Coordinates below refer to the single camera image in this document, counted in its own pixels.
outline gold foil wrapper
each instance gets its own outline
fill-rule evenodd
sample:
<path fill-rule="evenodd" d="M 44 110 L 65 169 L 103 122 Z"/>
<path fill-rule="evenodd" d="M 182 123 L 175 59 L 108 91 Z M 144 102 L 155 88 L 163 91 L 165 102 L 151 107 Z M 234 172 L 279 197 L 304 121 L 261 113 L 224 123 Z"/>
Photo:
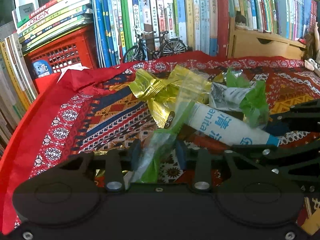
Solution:
<path fill-rule="evenodd" d="M 190 73 L 193 72 L 179 65 L 176 65 L 168 79 L 157 78 L 143 69 L 136 72 L 136 78 L 129 87 L 136 98 L 147 101 L 149 111 L 158 127 L 163 128 L 169 113 L 175 110 L 176 96 L 182 87 L 183 80 Z M 210 89 L 211 82 L 208 82 L 205 91 L 198 99 L 199 103 L 209 103 Z"/>

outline red plastic crate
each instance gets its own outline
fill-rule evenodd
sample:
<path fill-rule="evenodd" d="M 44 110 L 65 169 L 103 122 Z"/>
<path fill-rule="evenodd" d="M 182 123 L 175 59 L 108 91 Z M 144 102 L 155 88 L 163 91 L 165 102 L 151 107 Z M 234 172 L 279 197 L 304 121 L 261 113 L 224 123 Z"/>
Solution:
<path fill-rule="evenodd" d="M 83 27 L 25 55 L 29 70 L 32 63 L 40 59 L 51 66 L 52 73 L 75 64 L 98 68 L 93 26 Z"/>

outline bolt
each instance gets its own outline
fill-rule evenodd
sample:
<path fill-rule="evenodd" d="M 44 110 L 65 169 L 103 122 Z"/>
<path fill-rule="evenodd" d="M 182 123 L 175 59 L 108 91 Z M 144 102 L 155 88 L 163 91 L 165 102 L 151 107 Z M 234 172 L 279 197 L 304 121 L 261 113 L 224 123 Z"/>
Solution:
<path fill-rule="evenodd" d="M 296 237 L 294 232 L 289 232 L 285 235 L 285 240 L 293 240 Z"/>
<path fill-rule="evenodd" d="M 272 169 L 271 171 L 276 173 L 276 174 L 279 174 L 279 170 L 278 169 Z"/>
<path fill-rule="evenodd" d="M 268 155 L 269 153 L 270 153 L 270 150 L 269 150 L 269 149 L 265 149 L 265 150 L 262 152 L 263 155 Z"/>
<path fill-rule="evenodd" d="M 22 234 L 22 237 L 25 239 L 25 240 L 31 240 L 33 238 L 33 234 L 31 234 L 30 232 L 24 232 Z"/>
<path fill-rule="evenodd" d="M 111 181 L 107 183 L 106 187 L 111 190 L 119 190 L 122 187 L 122 183 L 118 181 Z"/>
<path fill-rule="evenodd" d="M 194 184 L 194 187 L 199 190 L 206 190 L 210 187 L 210 184 L 205 181 L 198 181 Z"/>

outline yellow book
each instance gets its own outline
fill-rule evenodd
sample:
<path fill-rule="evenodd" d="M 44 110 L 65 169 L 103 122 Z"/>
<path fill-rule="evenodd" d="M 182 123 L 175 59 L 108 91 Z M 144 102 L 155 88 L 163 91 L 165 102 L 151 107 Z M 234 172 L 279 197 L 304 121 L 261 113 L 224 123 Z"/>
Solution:
<path fill-rule="evenodd" d="M 187 45 L 194 48 L 195 37 L 193 32 L 193 0 L 185 0 L 186 25 L 187 25 Z"/>
<path fill-rule="evenodd" d="M 6 49 L 5 42 L 3 42 L 3 41 L 0 42 L 0 48 L 1 48 L 1 53 L 3 55 L 3 58 L 4 58 L 5 67 L 7 68 L 7 71 L 9 73 L 11 82 L 13 84 L 13 87 L 16 90 L 16 92 L 18 94 L 18 97 L 21 100 L 21 103 L 23 104 L 23 106 L 27 110 L 29 108 L 30 104 L 28 102 L 28 99 L 27 99 L 26 95 L 21 90 L 20 85 L 18 83 L 18 80 L 17 80 L 17 78 L 16 78 L 16 76 L 14 74 L 14 70 L 13 70 L 13 67 L 12 67 L 10 59 L 9 59 L 9 55 L 8 55 L 8 51 Z"/>

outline doll hair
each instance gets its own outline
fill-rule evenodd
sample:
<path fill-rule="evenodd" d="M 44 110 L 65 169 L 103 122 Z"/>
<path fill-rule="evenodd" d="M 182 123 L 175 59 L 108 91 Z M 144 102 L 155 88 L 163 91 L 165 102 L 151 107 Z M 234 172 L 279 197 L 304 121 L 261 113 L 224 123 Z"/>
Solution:
<path fill-rule="evenodd" d="M 316 39 L 314 33 L 308 33 L 303 38 L 306 41 L 306 51 L 303 55 L 303 60 L 312 58 L 316 60 Z"/>

